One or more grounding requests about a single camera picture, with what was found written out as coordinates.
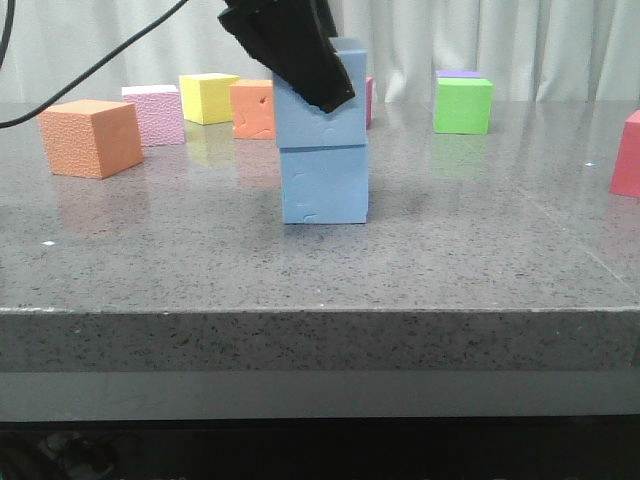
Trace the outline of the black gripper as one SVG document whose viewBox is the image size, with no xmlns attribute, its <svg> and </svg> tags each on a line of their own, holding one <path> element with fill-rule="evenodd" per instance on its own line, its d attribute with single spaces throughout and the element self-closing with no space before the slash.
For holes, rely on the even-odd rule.
<svg viewBox="0 0 640 480">
<path fill-rule="evenodd" d="M 223 27 L 245 51 L 284 79 L 308 104 L 331 113 L 355 97 L 331 40 L 327 1 L 227 1 Z"/>
</svg>

